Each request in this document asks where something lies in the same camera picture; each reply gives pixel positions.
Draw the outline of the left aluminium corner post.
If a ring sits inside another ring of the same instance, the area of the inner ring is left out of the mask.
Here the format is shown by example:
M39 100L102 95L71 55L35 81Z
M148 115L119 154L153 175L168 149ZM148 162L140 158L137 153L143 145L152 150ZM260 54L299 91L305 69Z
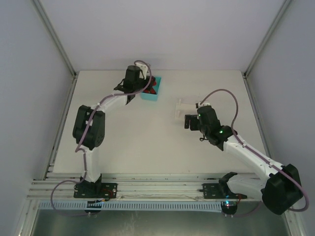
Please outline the left aluminium corner post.
M34 5L35 10L37 11L37 13L39 14L41 21L44 25L44 27L46 28L48 34L50 35L51 39L53 40L59 54L61 55L64 64L66 65L66 67L68 68L71 76L73 78L76 78L77 72L75 71L63 45L62 42L57 34L57 32L54 29L54 26L44 8L44 6L42 5L42 2L40 0L31 0L32 4Z

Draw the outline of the aluminium rail frame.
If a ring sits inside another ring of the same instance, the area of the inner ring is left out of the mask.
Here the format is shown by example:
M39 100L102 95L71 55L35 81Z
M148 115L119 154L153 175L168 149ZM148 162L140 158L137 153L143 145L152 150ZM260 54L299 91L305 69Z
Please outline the aluminium rail frame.
M224 174L102 174L105 183L117 183L116 201L204 201L199 191L204 183L216 183ZM79 174L48 173L34 180L27 193L29 200L47 200L63 180L78 181Z

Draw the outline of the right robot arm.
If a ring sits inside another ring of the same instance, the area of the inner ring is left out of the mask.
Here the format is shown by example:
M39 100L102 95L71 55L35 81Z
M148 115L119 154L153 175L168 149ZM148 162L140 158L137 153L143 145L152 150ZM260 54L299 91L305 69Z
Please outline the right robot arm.
M253 197L272 213L281 215L305 196L297 168L274 161L247 144L231 126L221 125L211 106L199 107L195 115L185 115L184 128L200 131L201 141L237 158L257 175L257 179L252 179L235 172L225 174L219 179L225 198Z

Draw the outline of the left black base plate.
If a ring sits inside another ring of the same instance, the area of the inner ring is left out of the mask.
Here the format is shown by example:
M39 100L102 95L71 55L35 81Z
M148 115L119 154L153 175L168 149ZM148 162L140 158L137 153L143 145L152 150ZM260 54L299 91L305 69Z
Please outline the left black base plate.
M117 195L118 184L117 183L91 183L83 182L74 186L74 198L104 198L114 199Z

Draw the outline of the right aluminium corner post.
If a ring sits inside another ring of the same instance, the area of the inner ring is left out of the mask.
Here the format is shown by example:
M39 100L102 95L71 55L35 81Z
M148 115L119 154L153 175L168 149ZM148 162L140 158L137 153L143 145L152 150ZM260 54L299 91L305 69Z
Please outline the right aluminium corner post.
M257 48L254 56L252 57L249 65L247 66L246 70L243 72L243 77L245 80L249 77L249 75L250 75L251 71L253 70L256 62L258 61L261 53L265 49L267 43L271 39L276 28L280 24L282 18L284 17L285 13L288 11L288 9L292 3L293 3L293 0L284 0L283 1L282 5L280 6L279 10L277 11L274 19L272 20L268 30L266 31L261 43L259 44L259 47Z

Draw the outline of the aluminium corner post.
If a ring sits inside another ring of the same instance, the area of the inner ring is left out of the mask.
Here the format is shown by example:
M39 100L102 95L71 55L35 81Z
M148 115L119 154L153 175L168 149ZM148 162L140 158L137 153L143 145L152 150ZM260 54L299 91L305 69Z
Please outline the aluminium corner post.
M64 64L66 65L66 67L68 68L71 76L73 78L76 78L77 72L75 71L63 45L62 42L57 34L57 32L54 29L54 26L44 8L44 6L42 5L42 2L40 0L31 0L32 4L34 5L35 10L37 11L37 13L39 14L41 21L44 25L44 27L46 28L48 34L50 35L51 39L53 40L59 54L61 55Z
M276 28L280 24L282 18L284 17L285 13L288 11L288 9L292 3L293 3L293 0L284 0L283 1L282 5L280 6L279 10L277 11L274 19L272 20L268 30L266 31L261 43L259 44L259 47L257 48L254 56L252 57L249 65L247 66L246 70L243 72L243 77L245 80L249 77L249 75L250 75L251 71L253 70L256 62L258 61L261 53L265 49L267 43L271 39Z

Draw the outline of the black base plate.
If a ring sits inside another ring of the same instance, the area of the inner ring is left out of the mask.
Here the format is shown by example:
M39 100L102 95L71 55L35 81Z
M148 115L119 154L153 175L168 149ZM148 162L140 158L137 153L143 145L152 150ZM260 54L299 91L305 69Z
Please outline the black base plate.
M204 199L247 199L247 195L233 193L227 186L219 183L204 183L199 192L203 193Z
M104 198L114 199L117 195L118 184L117 183L91 183L83 182L74 186L74 198Z

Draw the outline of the teal plastic bin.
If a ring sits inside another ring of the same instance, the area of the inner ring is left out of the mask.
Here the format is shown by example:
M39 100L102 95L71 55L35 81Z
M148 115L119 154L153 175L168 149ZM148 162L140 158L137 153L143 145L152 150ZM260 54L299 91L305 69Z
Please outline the teal plastic bin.
M154 85L152 87L152 89L155 91L155 94L142 92L142 93L140 93L140 97L143 100L148 100L148 101L157 101L158 100L158 94L160 91L160 84L161 84L161 77L155 77L155 79L156 79L156 85Z

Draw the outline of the white peg fixture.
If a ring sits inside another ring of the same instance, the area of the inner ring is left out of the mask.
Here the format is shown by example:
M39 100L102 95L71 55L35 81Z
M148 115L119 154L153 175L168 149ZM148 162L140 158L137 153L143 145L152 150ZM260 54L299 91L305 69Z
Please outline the white peg fixture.
M182 99L179 99L175 105L175 112L174 112L174 120L184 122L185 115L196 115L197 108L196 103L184 103Z

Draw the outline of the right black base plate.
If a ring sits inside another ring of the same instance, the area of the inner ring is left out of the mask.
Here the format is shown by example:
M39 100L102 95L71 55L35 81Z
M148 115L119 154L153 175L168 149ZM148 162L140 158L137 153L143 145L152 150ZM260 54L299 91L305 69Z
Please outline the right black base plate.
M199 192L203 193L204 199L247 199L247 195L233 193L227 186L219 183L204 183Z

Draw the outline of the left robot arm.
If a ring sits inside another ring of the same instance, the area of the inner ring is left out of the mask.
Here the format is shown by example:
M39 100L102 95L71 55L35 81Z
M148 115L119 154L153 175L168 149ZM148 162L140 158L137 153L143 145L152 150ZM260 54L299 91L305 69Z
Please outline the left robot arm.
M105 138L106 114L131 102L139 93L152 85L150 66L136 60L126 69L125 77L113 92L93 106L82 105L77 111L72 136L77 143L75 152L83 153L83 173L75 184L75 197L98 197L102 177L98 166L98 148Z

